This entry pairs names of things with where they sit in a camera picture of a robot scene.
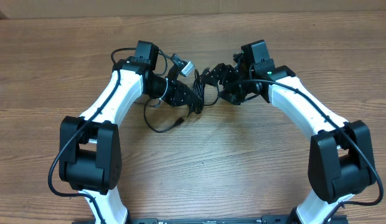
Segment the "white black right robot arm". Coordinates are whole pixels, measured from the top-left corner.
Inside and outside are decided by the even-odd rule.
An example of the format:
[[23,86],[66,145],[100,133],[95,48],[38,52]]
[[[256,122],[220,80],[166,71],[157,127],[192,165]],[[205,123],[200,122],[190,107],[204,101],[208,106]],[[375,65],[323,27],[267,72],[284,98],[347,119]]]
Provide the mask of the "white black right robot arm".
[[379,196],[371,205],[382,200],[370,131],[363,121],[349,122],[324,106],[294,71],[275,65],[264,40],[243,45],[233,59],[235,66],[220,63],[206,68],[202,81],[221,86],[219,97],[233,105],[261,96],[283,111],[310,143],[311,191],[289,215],[277,216],[276,223],[347,223],[336,212],[355,204],[353,196],[373,184],[379,186]]

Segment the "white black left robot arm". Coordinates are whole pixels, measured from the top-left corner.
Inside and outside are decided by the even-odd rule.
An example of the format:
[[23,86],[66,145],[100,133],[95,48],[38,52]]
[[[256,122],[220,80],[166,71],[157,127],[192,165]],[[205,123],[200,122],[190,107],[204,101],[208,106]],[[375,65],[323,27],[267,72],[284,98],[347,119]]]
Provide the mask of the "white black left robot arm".
[[119,127],[131,105],[141,96],[164,101],[170,106],[193,107],[199,97],[177,78],[195,69],[191,61],[176,54],[165,55],[173,64],[166,77],[154,73],[163,52],[152,42],[140,40],[134,55],[114,60],[109,84],[94,104],[80,116],[67,116],[60,124],[59,153],[48,174],[53,187],[54,169],[70,184],[70,197],[88,202],[94,223],[128,223],[129,212],[117,188],[122,158]]

